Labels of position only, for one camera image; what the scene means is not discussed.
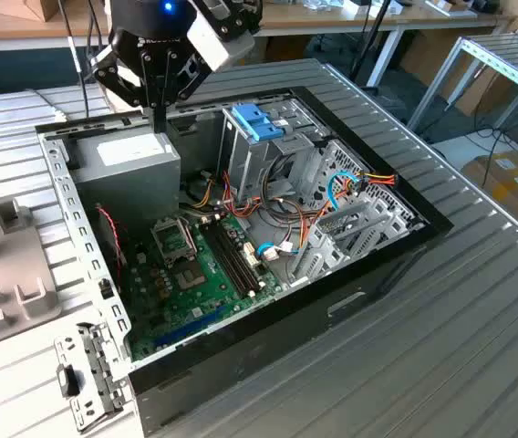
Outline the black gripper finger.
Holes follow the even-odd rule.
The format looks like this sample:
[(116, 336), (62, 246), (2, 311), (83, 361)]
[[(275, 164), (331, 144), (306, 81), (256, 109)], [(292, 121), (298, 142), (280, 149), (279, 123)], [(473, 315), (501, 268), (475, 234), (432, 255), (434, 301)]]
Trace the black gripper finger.
[(202, 56), (194, 49), (168, 52), (159, 107), (159, 132), (166, 131), (167, 109), (185, 101), (212, 72)]
[(118, 57), (112, 47), (105, 47), (92, 59), (95, 80), (132, 108), (141, 107), (154, 132), (160, 131), (160, 93), (152, 77), (140, 77), (134, 85), (119, 74)]

